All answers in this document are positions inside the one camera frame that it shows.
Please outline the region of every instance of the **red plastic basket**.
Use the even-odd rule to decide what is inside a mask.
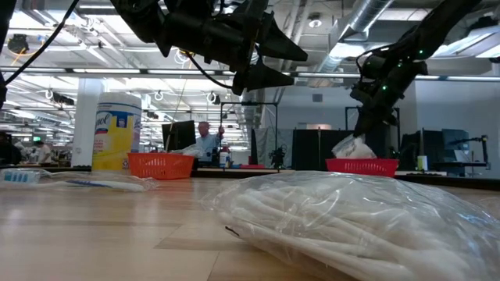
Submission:
[[[185,179],[191,176],[194,156],[170,153],[129,153],[128,162],[133,176],[157,180]]]
[[[327,159],[327,168],[329,172],[394,177],[398,163],[396,159]]]

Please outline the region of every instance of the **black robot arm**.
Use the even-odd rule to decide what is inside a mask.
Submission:
[[[371,53],[362,66],[358,64],[361,78],[351,92],[351,97],[362,102],[355,137],[369,132],[379,123],[397,123],[392,115],[393,107],[405,97],[406,89],[417,75],[427,75],[425,59],[437,51],[448,32],[480,2],[445,0],[396,43],[361,55]]]
[[[268,0],[247,0],[231,14],[214,15],[217,0],[111,0],[116,11],[144,42],[156,43],[167,57],[172,46],[200,54],[205,62],[224,63],[235,72],[232,91],[287,86],[293,78],[264,66],[262,56],[295,61],[307,54],[278,28],[273,13],[265,12]],[[254,49],[259,60],[250,61]]]

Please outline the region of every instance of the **man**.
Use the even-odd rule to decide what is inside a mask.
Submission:
[[[34,145],[36,145],[37,148],[40,148],[40,152],[38,152],[38,164],[47,165],[52,163],[50,147],[41,140],[35,141]]]
[[[6,132],[0,132],[0,165],[17,165],[21,162],[21,152],[10,143]]]
[[[200,122],[198,124],[198,132],[200,137],[196,139],[196,145],[198,145],[204,152],[204,156],[199,159],[200,162],[211,162],[212,161],[212,150],[218,148],[220,141],[223,139],[224,128],[219,128],[219,133],[217,135],[212,135],[209,132],[210,124],[208,122]]]

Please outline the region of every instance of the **lysol wipes container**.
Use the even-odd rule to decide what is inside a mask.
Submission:
[[[99,97],[92,170],[126,172],[128,153],[139,152],[141,99],[124,93]]]

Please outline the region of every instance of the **plastic bag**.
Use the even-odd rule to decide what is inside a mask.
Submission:
[[[118,190],[147,191],[156,188],[154,179],[140,179],[115,173],[60,172],[50,173],[43,169],[2,169],[0,187],[47,188],[47,187],[108,187]]]
[[[371,148],[365,144],[364,136],[354,137],[350,135],[335,145],[331,152],[336,158],[372,159],[377,157]]]
[[[206,202],[234,235],[325,280],[500,276],[500,222],[434,187],[297,172],[235,181]]]
[[[192,144],[184,149],[179,149],[176,151],[171,151],[171,153],[195,156],[196,158],[201,158],[205,156],[205,151],[197,144]]]

